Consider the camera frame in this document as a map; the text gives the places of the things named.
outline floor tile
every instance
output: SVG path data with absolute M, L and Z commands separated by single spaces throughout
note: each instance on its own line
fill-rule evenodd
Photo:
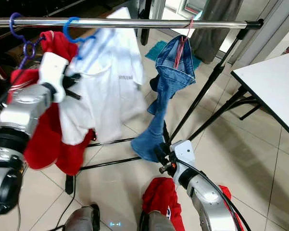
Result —
M 231 97 L 232 95 L 227 93 L 227 90 L 225 89 L 215 111 L 225 104 Z M 244 104 L 224 112 L 221 117 L 272 144 L 273 146 L 278 147 L 281 125 L 267 112 L 259 109 L 244 120 L 239 119 L 239 117 L 246 114 L 253 107 L 254 106 L 251 104 Z
M 31 231 L 45 231 L 55 228 L 62 212 L 71 202 L 71 199 L 72 198 L 69 195 L 63 192 L 60 197 L 51 205 L 47 212 L 34 225 Z M 79 208 L 81 208 L 81 204 L 74 200 L 68 207 L 67 211 L 64 213 L 59 225 L 63 225 L 69 216 Z
M 62 193 L 62 189 L 40 171 L 28 169 L 20 193 L 20 231 L 28 231 Z M 0 217 L 0 231 L 16 230 L 17 210 Z
M 268 219 L 265 231 L 286 231 L 286 230 Z
M 186 189 L 179 186 L 176 190 L 178 203 L 182 208 L 182 220 L 186 231 L 202 231 L 200 226 L 200 217 L 194 208 L 190 197 L 186 193 Z
M 282 128 L 279 148 L 289 154 L 289 133 Z
M 196 166 L 233 196 L 266 215 L 277 148 L 220 118 L 195 150 Z
M 117 147 L 116 144 L 111 149 L 106 153 L 107 159 L 109 155 L 113 155 L 112 159 L 117 159 L 117 155 L 120 158 L 132 156 L 124 153 L 126 149 Z M 95 158 L 104 162 L 105 154 L 102 151 Z M 101 220 L 105 224 L 122 224 L 115 230 L 137 230 L 143 193 L 154 177 L 166 177 L 159 173 L 160 166 L 157 163 L 137 160 L 83 171 L 77 177 L 76 198 L 82 204 L 96 202 L 100 206 Z
M 169 134 L 172 134 L 179 122 L 189 109 L 189 106 L 192 104 L 190 99 L 182 97 L 181 94 L 175 94 L 173 99 L 171 99 L 168 104 L 167 114 L 165 116 L 165 121 L 167 124 L 167 130 Z M 188 139 L 190 135 L 195 132 L 205 120 L 211 116 L 212 112 L 197 106 L 195 110 L 191 113 L 177 136 L 173 139 L 173 142 L 176 142 L 181 139 Z M 201 134 L 198 135 L 195 139 L 191 141 L 192 146 L 195 148 L 201 138 Z
M 18 226 L 18 213 L 15 207 L 8 214 L 0 215 L 0 231 L 16 231 Z
M 145 101 L 149 106 L 154 100 L 157 98 L 157 93 L 151 91 L 146 97 Z M 142 114 L 134 117 L 127 122 L 125 125 L 135 131 L 137 134 L 142 133 L 147 127 L 149 126 L 151 120 L 153 119 L 153 115 L 148 113 L 147 111 L 143 112 Z
M 182 90 L 179 90 L 173 98 L 176 98 L 177 95 L 185 98 L 185 101 L 188 106 L 192 104 L 192 102 L 196 99 L 199 92 L 202 90 L 207 78 L 201 75 L 196 76 L 196 83 L 185 87 Z M 204 97 L 201 99 L 198 105 L 206 108 L 207 110 L 213 112 L 219 98 L 221 97 L 223 89 L 213 84 L 210 89 L 206 92 Z
M 84 152 L 83 166 L 85 166 L 100 149 L 101 146 L 87 148 Z M 62 189 L 65 189 L 66 174 L 56 165 L 51 165 L 50 167 L 47 167 L 41 171 Z
M 289 230 L 289 154 L 279 150 L 268 218 Z
M 235 207 L 239 210 L 239 212 L 243 215 L 244 219 L 247 221 L 251 230 L 254 231 L 264 231 L 266 224 L 266 217 L 262 214 L 256 212 L 252 208 L 245 205 L 240 200 L 232 197 L 231 201 L 235 205 Z
M 238 91 L 240 86 L 241 84 L 234 77 L 231 76 L 225 88 L 225 92 L 229 95 L 234 95 Z
M 142 60 L 142 64 L 143 64 L 143 68 L 145 72 L 145 77 L 146 77 L 146 82 L 145 84 L 141 86 L 141 91 L 143 95 L 146 96 L 151 91 L 149 82 L 152 78 L 155 78 L 157 76 L 157 70 L 155 68 L 155 61 L 145 57 L 145 55 L 150 51 L 152 47 L 155 46 L 157 41 L 153 39 L 150 35 L 148 38 L 148 43 L 145 46 L 143 46 L 140 42 L 140 37 L 138 37 L 137 39 L 138 39 L 138 46 L 139 46 L 139 50 L 141 54 L 141 60 Z

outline glass door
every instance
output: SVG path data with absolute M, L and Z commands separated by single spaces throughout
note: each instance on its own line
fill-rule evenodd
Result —
M 190 20 L 191 18 L 200 20 L 206 2 L 207 0 L 165 0 L 164 7 L 158 7 L 156 10 L 162 12 L 159 12 L 158 15 L 162 15 L 161 18 L 165 20 Z M 236 21 L 257 20 L 268 2 L 269 0 L 244 0 Z M 172 31 L 187 35 L 188 29 L 173 28 Z M 189 37 L 191 37 L 193 31 L 194 29 L 189 33 Z M 228 50 L 238 32 L 238 30 L 230 30 L 220 47 L 220 51 L 226 52 Z

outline black cable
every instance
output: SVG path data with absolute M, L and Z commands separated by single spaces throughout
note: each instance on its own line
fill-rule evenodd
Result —
M 64 225 L 60 225 L 59 227 L 56 227 L 56 228 L 54 228 L 54 229 L 52 229 L 52 230 L 48 230 L 48 231 L 56 231 L 56 230 L 61 229 L 61 228 L 63 228 L 63 227 L 64 227 Z
M 24 177 L 25 172 L 27 171 L 27 169 L 28 169 L 28 166 L 26 165 L 25 168 L 24 168 L 24 170 L 23 170 L 22 177 Z M 17 203 L 17 213 L 18 213 L 17 231 L 19 231 L 19 230 L 20 230 L 20 224 L 21 224 L 21 212 L 20 212 L 19 202 Z
M 58 227 L 58 225 L 59 225 L 59 223 L 60 223 L 60 221 L 61 221 L 64 213 L 67 211 L 68 207 L 71 205 L 71 203 L 72 203 L 73 200 L 75 199 L 75 196 L 76 196 L 76 176 L 74 176 L 74 195 L 73 195 L 73 198 L 72 198 L 71 202 L 67 205 L 66 209 L 62 212 L 62 214 L 61 214 L 61 216 L 60 216 L 60 218 L 59 218 L 59 220 L 58 220 L 58 223 L 57 223 L 57 225 L 56 225 L 56 228 Z
M 19 231 L 19 230 L 20 230 L 20 223 L 21 223 L 21 213 L 20 213 L 19 202 L 17 203 L 17 212 L 18 212 L 18 225 L 17 225 L 17 231 Z
M 241 228 L 239 226 L 239 222 L 238 222 L 237 217 L 236 217 L 236 215 L 235 215 L 235 213 L 233 211 L 233 209 L 235 211 L 238 211 L 238 209 L 233 205 L 233 203 L 228 199 L 228 197 L 221 191 L 221 189 L 217 185 L 215 185 L 205 174 L 203 174 L 201 171 L 197 170 L 194 166 L 191 166 L 190 164 L 187 164 L 186 162 L 184 162 L 182 160 L 179 160 L 179 159 L 177 159 L 176 161 L 181 163 L 181 164 L 183 164 L 183 165 L 185 165 L 186 167 L 189 167 L 189 168 L 193 169 L 194 171 L 196 171 L 200 176 L 202 176 L 205 180 L 207 180 L 221 194 L 221 197 L 223 198 L 223 200 L 226 202 L 227 206 L 230 209 L 232 218 L 233 218 L 233 220 L 235 222 L 235 225 L 236 225 L 237 229 L 239 231 L 241 231 Z M 238 214 L 239 218 L 241 219 L 241 221 L 243 222 L 243 224 L 245 225 L 247 231 L 251 231 L 249 225 L 247 224 L 246 220 L 243 218 L 241 213 L 238 212 L 237 214 Z

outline gray curtain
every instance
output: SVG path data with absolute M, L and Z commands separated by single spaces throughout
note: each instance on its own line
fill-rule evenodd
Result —
M 201 20 L 235 21 L 243 0 L 207 0 Z M 194 55 L 209 64 L 216 56 L 229 29 L 196 29 L 190 45 Z

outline denim jeans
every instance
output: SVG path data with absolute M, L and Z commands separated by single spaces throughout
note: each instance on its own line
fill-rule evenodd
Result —
M 185 42 L 178 69 L 173 68 L 181 37 L 184 38 L 180 35 L 172 39 L 156 60 L 156 69 L 160 76 L 157 85 L 158 97 L 148 107 L 148 112 L 155 117 L 149 127 L 131 142 L 132 148 L 141 158 L 153 162 L 158 162 L 154 148 L 164 142 L 163 120 L 168 101 L 178 90 L 195 83 L 189 40 Z

